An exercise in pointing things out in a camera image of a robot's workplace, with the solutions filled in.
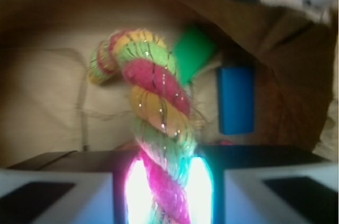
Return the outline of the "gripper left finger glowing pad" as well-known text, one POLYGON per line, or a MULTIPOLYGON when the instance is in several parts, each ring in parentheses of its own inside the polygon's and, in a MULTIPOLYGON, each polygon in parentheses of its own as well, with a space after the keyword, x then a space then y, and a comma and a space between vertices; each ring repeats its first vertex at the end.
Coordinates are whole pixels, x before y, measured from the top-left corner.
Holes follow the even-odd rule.
POLYGON ((146 223, 136 150, 45 153, 1 170, 1 223, 146 223))

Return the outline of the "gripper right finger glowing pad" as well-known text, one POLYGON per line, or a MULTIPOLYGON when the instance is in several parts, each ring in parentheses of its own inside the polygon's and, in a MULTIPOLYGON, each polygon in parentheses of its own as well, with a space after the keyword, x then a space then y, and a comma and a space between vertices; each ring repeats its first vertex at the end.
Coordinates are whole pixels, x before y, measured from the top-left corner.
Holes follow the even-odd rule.
POLYGON ((193 223, 338 223, 338 164, 292 146, 201 145, 193 223))

